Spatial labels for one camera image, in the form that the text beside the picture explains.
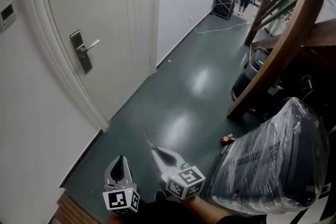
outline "white door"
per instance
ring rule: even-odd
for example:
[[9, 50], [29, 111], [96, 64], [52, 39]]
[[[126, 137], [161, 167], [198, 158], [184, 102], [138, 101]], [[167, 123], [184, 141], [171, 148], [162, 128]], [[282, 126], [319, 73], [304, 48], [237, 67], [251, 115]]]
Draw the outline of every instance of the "white door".
[[[109, 121], [150, 74], [150, 0], [49, 0], [57, 30], [88, 94]], [[70, 35], [80, 31], [85, 74]]]

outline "white cable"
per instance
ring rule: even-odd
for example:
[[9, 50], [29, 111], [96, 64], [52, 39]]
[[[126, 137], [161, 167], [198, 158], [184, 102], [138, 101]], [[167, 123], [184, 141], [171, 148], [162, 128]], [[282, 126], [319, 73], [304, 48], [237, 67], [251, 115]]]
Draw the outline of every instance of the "white cable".
[[[246, 23], [239, 24], [239, 25], [245, 25], [245, 24], [249, 24], [249, 23], [250, 23], [250, 22], [246, 22]], [[195, 27], [194, 27], [194, 30], [195, 30], [196, 33], [198, 33], [198, 34], [206, 34], [206, 33], [209, 33], [209, 32], [229, 30], [229, 29], [231, 29], [231, 28], [233, 28], [233, 27], [236, 27], [236, 26], [238, 26], [238, 25], [234, 25], [234, 26], [231, 26], [231, 27], [229, 27], [229, 28], [223, 28], [223, 29], [217, 29], [217, 30], [210, 30], [210, 31], [206, 31], [206, 32], [198, 32], [198, 31], [196, 30]]]

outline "plastic wrap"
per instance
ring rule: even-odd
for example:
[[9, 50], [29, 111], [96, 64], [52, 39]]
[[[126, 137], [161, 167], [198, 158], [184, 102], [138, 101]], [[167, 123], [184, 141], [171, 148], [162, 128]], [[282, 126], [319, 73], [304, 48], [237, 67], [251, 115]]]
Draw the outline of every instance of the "plastic wrap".
[[273, 118], [227, 148], [208, 196], [248, 214], [300, 211], [319, 197], [328, 157], [323, 125], [303, 102], [291, 98]]

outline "wooden railing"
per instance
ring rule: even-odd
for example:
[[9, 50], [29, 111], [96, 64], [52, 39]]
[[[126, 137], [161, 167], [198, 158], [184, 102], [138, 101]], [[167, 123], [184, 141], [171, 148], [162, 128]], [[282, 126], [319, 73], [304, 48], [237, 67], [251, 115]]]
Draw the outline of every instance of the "wooden railing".
[[236, 119], [247, 110], [252, 100], [261, 92], [266, 92], [280, 77], [283, 70], [299, 52], [309, 36], [320, 13], [324, 0], [291, 0], [287, 5], [267, 18], [275, 9], [287, 0], [262, 0], [260, 8], [245, 39], [245, 46], [250, 46], [257, 31], [280, 15], [295, 7], [288, 27], [276, 41], [267, 61], [252, 79], [251, 83], [234, 102], [227, 117]]

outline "baseboard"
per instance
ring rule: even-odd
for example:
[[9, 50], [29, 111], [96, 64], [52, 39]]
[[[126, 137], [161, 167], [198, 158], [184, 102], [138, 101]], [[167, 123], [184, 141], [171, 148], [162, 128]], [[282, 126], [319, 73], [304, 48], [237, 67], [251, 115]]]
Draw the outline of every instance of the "baseboard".
[[91, 140], [89, 145], [84, 149], [83, 153], [79, 156], [78, 160], [75, 162], [73, 167], [70, 169], [69, 173], [66, 175], [66, 177], [63, 179], [60, 188], [64, 188], [64, 185], [67, 183], [68, 179], [72, 176], [73, 172], [76, 170], [80, 162], [83, 160], [83, 158], [88, 154], [89, 150], [93, 147], [95, 142], [98, 140], [98, 138], [104, 133], [103, 130], [100, 130], [98, 134]]
[[211, 11], [209, 11], [198, 23], [196, 23], [188, 32], [184, 35], [184, 37], [181, 38], [181, 40], [175, 44], [175, 46], [161, 59], [161, 61], [156, 65], [156, 69], [160, 68], [160, 66], [163, 64], [163, 62], [174, 52], [175, 49], [178, 48], [178, 46], [190, 35], [190, 33], [194, 30], [195, 27], [197, 27], [209, 14]]

